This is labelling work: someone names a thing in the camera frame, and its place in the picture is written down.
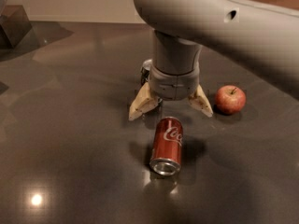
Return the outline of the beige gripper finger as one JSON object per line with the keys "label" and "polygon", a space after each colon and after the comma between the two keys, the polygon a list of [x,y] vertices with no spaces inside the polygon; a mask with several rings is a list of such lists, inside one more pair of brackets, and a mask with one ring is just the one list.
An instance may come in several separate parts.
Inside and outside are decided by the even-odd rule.
{"label": "beige gripper finger", "polygon": [[213,116],[211,104],[200,85],[198,85],[195,92],[188,97],[188,101],[193,109],[201,111],[209,118]]}
{"label": "beige gripper finger", "polygon": [[129,109],[129,120],[135,120],[156,108],[159,97],[151,90],[150,84],[146,82],[139,90]]}

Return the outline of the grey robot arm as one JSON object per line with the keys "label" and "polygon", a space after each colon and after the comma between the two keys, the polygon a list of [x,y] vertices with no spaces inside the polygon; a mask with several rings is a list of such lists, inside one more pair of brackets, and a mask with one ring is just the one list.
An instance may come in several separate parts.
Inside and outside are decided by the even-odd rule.
{"label": "grey robot arm", "polygon": [[199,84],[202,47],[217,51],[292,97],[299,94],[299,14],[250,0],[134,0],[153,30],[149,80],[129,111],[137,119],[159,101],[187,99],[212,116]]}

